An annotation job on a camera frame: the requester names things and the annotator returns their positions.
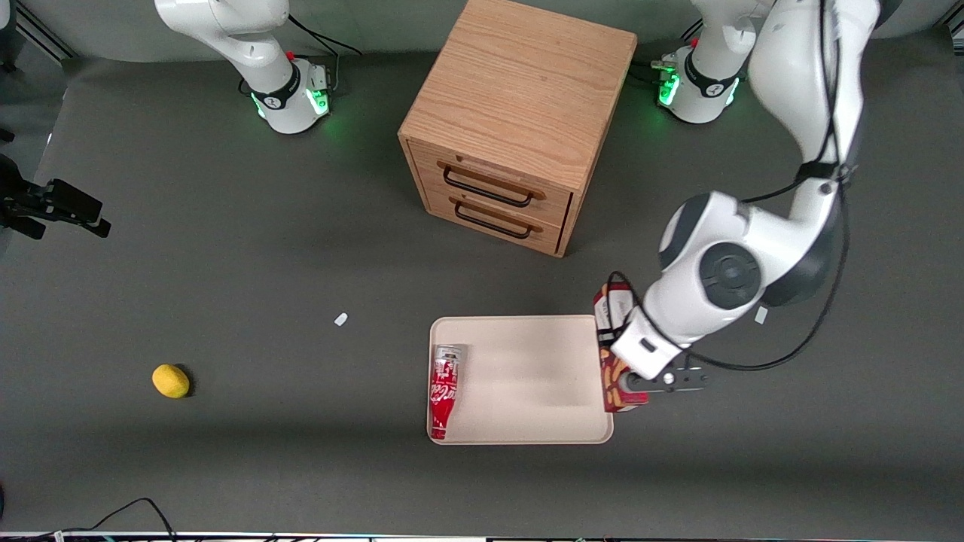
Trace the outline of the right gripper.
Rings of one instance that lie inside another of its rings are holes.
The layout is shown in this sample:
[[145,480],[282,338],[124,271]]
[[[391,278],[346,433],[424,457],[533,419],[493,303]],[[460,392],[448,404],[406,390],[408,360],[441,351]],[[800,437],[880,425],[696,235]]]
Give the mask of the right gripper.
[[45,194],[46,202],[55,212],[66,213],[69,223],[82,227],[99,238],[107,238],[111,223],[101,217],[102,202],[62,179],[47,184],[27,181],[17,164],[1,154],[1,226],[17,231],[28,238],[41,240],[46,226],[21,213],[23,207],[39,209],[38,200]]

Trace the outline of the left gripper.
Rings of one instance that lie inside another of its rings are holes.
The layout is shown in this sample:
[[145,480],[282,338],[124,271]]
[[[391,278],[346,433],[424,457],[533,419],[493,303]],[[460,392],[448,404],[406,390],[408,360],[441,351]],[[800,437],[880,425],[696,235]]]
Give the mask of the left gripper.
[[630,311],[616,306],[610,312],[610,326],[599,329],[599,347],[611,349],[633,371],[623,374],[627,394],[650,391],[649,380],[658,379],[685,346],[678,337],[660,335],[637,306]]

